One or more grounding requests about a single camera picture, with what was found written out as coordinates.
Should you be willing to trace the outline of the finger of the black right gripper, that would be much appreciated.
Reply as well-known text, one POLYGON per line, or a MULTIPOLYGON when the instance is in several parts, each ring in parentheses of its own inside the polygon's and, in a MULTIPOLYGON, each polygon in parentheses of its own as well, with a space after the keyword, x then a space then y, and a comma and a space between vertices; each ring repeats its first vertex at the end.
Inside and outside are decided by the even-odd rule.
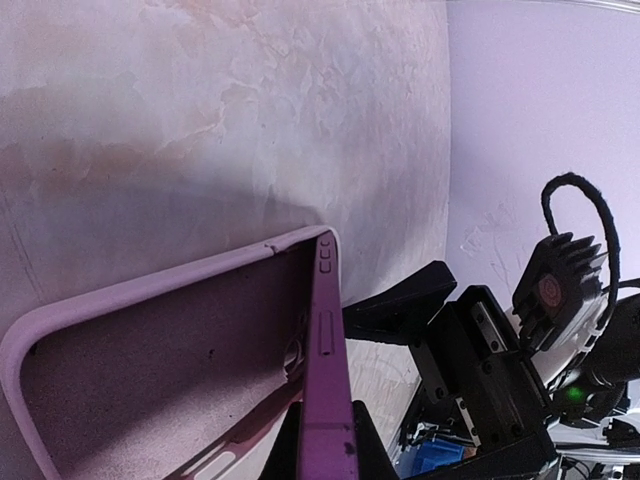
POLYGON ((435 260, 386 291, 344 307, 345 337, 409 345, 446 303, 457 281, 435 260))

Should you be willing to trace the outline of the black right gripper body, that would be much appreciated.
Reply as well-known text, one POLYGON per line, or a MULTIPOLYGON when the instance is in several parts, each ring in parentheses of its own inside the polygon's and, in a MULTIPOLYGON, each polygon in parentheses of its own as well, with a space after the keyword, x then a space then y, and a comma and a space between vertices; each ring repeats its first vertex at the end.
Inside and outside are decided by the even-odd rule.
POLYGON ((409 349, 429 400, 453 400, 476 447, 453 469, 547 470, 557 462, 549 395, 487 287, 446 303, 409 349))

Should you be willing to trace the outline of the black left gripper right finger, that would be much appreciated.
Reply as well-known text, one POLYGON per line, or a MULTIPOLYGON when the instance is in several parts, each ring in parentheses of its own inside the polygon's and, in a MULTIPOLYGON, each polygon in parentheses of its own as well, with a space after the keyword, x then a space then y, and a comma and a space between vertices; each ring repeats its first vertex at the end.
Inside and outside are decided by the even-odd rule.
POLYGON ((360 480, 398 480, 371 415, 361 400, 352 402, 360 480))

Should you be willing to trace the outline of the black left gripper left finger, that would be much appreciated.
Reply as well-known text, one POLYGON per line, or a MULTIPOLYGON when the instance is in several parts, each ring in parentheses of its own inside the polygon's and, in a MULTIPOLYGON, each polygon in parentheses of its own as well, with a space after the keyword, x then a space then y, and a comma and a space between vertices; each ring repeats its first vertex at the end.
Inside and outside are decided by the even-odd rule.
POLYGON ((301 479, 299 440, 303 402, 291 403, 262 470, 262 480, 301 479))

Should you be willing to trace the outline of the black phone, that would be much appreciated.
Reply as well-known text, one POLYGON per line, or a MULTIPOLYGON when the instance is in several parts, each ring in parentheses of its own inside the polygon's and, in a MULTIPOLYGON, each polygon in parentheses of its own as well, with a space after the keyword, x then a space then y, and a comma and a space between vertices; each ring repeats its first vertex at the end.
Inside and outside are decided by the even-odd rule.
POLYGON ((338 244, 331 231, 317 238, 314 256, 296 477, 359 477, 338 244))

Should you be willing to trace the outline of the clear pink phone case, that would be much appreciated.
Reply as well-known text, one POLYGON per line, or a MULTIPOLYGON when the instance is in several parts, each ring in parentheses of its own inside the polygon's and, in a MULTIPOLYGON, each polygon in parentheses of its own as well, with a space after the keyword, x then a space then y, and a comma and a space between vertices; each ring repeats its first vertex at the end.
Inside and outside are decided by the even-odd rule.
POLYGON ((5 479, 193 479, 233 470, 302 390, 312 226, 50 303, 1 341, 5 479))

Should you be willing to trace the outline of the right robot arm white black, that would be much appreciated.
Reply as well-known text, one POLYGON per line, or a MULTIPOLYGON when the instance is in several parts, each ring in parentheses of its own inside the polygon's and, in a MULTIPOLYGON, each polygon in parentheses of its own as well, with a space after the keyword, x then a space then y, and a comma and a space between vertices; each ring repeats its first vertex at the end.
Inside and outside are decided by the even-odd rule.
POLYGON ((432 404, 456 406, 477 454, 436 479, 525 479, 558 458, 554 421, 585 428, 609 414, 639 376, 639 300, 598 279, 597 259, 529 262, 513 326, 490 289, 467 288, 441 261, 347 307, 351 339, 405 345, 432 404))

